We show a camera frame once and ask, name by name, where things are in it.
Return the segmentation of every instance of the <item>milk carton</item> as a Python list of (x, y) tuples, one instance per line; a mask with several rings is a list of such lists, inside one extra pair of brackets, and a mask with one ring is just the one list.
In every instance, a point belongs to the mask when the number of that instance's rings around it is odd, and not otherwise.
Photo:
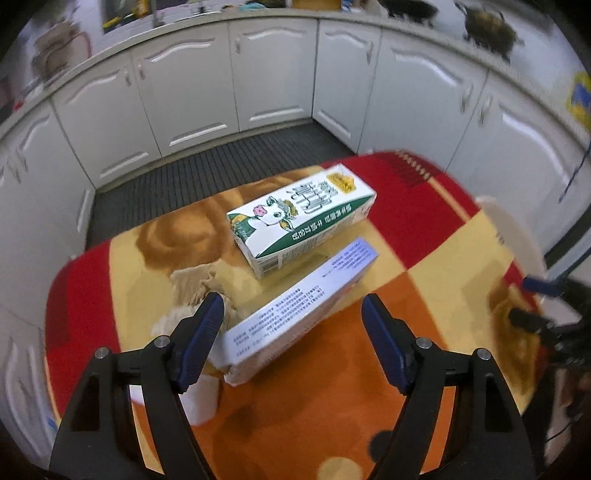
[(367, 217), (375, 198), (375, 191), (338, 164), (227, 216), (238, 247), (261, 278)]

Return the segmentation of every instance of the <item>cabinet door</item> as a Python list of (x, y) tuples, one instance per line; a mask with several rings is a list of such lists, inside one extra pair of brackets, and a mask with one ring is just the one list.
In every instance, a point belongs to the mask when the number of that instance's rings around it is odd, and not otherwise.
[(312, 116), (317, 26), (307, 18), (230, 23), (240, 130)]
[(6, 151), (0, 151), (0, 303), (38, 327), (53, 279), (75, 252), (41, 210), (36, 186)]
[(43, 332), (0, 306), (0, 418), (28, 458), (47, 466), (56, 434), (43, 368)]
[(95, 188), (74, 156), (51, 105), (41, 104), (8, 134), (8, 154), (30, 177), (29, 192), (67, 235), (74, 252), (84, 251)]
[(313, 117), (354, 152), (374, 83), (380, 36), (375, 27), (320, 22)]
[(495, 197), (546, 252), (591, 202), (585, 163), (558, 203), (582, 157), (581, 146), (549, 114), (490, 74), (448, 173), (474, 196)]
[(82, 73), (58, 90), (53, 101), (95, 187), (160, 158), (128, 53)]
[(384, 32), (360, 153), (405, 149), (445, 170), (485, 77), (484, 67), (443, 47)]
[(227, 23), (159, 37), (132, 56), (162, 155), (238, 132)]

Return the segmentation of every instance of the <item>kitchen counter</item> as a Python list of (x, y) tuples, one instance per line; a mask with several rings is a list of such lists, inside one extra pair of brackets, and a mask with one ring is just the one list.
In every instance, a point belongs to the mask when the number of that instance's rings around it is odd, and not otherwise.
[(441, 33), (422, 25), (413, 24), (393, 18), (381, 18), (372, 15), (348, 14), (343, 12), (331, 11), (309, 11), (301, 9), (261, 9), (249, 12), (222, 12), (219, 14), (196, 15), (175, 23), (163, 25), (162, 27), (149, 30), (142, 34), (124, 40), (111, 48), (107, 48), (74, 67), (51, 86), (43, 90), (39, 95), (30, 99), (23, 107), (13, 113), (2, 125), (0, 125), (0, 138), (16, 125), (29, 111), (35, 108), (43, 100), (50, 97), (67, 82), (98, 64), (109, 57), (116, 55), (128, 48), (138, 45), (144, 41), (151, 40), (161, 35), (166, 35), (184, 28), (196, 27), (198, 25), (211, 24), (231, 20), (242, 20), (247, 18), (315, 18), (319, 20), (338, 20), (343, 22), (352, 22), (362, 25), (373, 25), (375, 27), (386, 28), (408, 35), (418, 37), (422, 40), (438, 44), (449, 50), (457, 52), (474, 62), (477, 62), (491, 71), (501, 75), (508, 82), (512, 83), (529, 97), (539, 103), (553, 117), (556, 118), (571, 134), (577, 139), (581, 146), (586, 147), (589, 143), (589, 134), (587, 131), (568, 113), (561, 102), (553, 99), (549, 92), (539, 85), (535, 80), (525, 77), (518, 73), (513, 67), (506, 64), (500, 57), (475, 46), (472, 43), (465, 42), (458, 38), (453, 38), (445, 33)]

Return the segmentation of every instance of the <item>cabinet handle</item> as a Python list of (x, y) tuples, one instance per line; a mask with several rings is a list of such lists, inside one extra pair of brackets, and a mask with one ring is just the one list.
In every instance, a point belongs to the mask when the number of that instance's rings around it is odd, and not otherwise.
[(468, 103), (470, 103), (470, 97), (472, 97), (472, 92), (474, 91), (474, 84), (471, 83), (470, 86), (464, 90), (464, 95), (462, 95), (462, 102), (460, 104), (460, 111), (464, 113), (466, 111), (466, 107)]
[(12, 173), (12, 176), (17, 181), (17, 183), (20, 183), (21, 182), (21, 174), (18, 172), (18, 169), (16, 167), (14, 167), (13, 165), (11, 165), (10, 161), (6, 162), (6, 166), (8, 167), (8, 170), (10, 170), (10, 173)]
[(141, 78), (142, 80), (145, 80), (146, 75), (144, 73), (144, 67), (142, 66), (141, 60), (138, 62), (138, 73), (139, 73), (139, 78)]
[(368, 65), (371, 63), (371, 55), (374, 52), (374, 42), (369, 42), (369, 48), (367, 51)]
[(480, 126), (484, 125), (484, 120), (485, 120), (486, 116), (488, 115), (488, 110), (491, 109), (491, 103), (492, 103), (492, 95), (489, 95), (488, 97), (486, 97), (486, 100), (484, 101), (484, 105), (482, 105), (482, 109), (480, 110), (480, 117), (478, 118), (478, 125), (480, 125)]
[(17, 158), (21, 162), (22, 167), (24, 168), (25, 172), (29, 171), (29, 165), (27, 165), (27, 159), (25, 158), (25, 155), (23, 155), (18, 149), (14, 150), (14, 154), (17, 156)]

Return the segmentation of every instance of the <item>yellow sign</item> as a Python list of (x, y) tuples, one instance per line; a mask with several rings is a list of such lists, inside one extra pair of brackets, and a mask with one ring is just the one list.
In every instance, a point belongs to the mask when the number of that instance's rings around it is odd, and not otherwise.
[(351, 193), (356, 189), (353, 177), (334, 172), (328, 174), (326, 178), (343, 193)]

